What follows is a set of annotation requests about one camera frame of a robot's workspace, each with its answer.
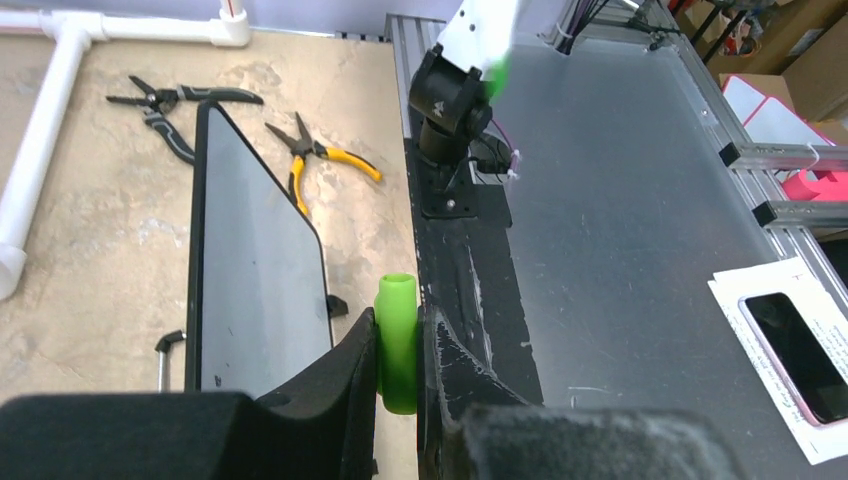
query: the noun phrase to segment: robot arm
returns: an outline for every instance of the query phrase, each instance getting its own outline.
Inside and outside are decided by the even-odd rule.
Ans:
[[[512,47],[520,0],[465,0],[438,43],[442,56],[465,73],[477,68],[485,81],[497,82]]]
[[[492,119],[489,100],[505,83],[520,3],[464,0],[412,79],[409,105],[425,117],[413,131],[416,155],[437,170],[427,185],[447,201],[469,144]]]

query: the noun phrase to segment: zip tie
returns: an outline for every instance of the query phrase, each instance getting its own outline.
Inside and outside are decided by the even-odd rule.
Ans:
[[[574,35],[569,35],[569,34],[567,34],[567,33],[565,33],[565,32],[563,32],[563,31],[562,31],[562,25],[561,25],[559,22],[557,22],[557,31],[558,31],[558,32],[560,33],[560,35],[562,35],[564,38],[567,38],[567,39],[572,39],[572,38],[574,38]]]
[[[810,170],[813,167],[815,167],[817,163],[819,163],[819,160],[821,160],[821,155],[819,155],[818,150],[816,150],[816,148],[813,146],[812,142],[807,142],[807,148],[809,148],[810,150],[813,151],[813,155],[816,158],[815,161],[809,167],[807,167],[807,170]]]
[[[521,152],[516,148],[512,151],[512,155],[510,155],[509,169],[506,171],[507,179],[515,179],[518,180],[520,177],[518,176],[518,164],[521,163]]]

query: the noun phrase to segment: gray tabletop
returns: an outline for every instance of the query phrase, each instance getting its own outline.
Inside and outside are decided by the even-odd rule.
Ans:
[[[760,478],[811,467],[707,281],[777,259],[710,145],[671,49],[521,45],[495,115],[523,154],[507,198],[545,404],[708,417]]]

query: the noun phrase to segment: handwritten note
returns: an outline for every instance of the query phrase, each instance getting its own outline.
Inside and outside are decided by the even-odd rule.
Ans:
[[[792,300],[810,331],[848,382],[848,320],[806,263],[800,258],[729,270],[708,282],[724,316],[751,359],[772,401],[811,464],[848,455],[848,421],[825,426],[811,424],[801,412],[795,397],[772,363],[748,322],[746,298],[783,293]]]

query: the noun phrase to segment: tablet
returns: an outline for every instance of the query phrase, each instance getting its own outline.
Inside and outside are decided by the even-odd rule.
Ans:
[[[220,105],[196,138],[185,387],[257,398],[332,347],[321,242]]]

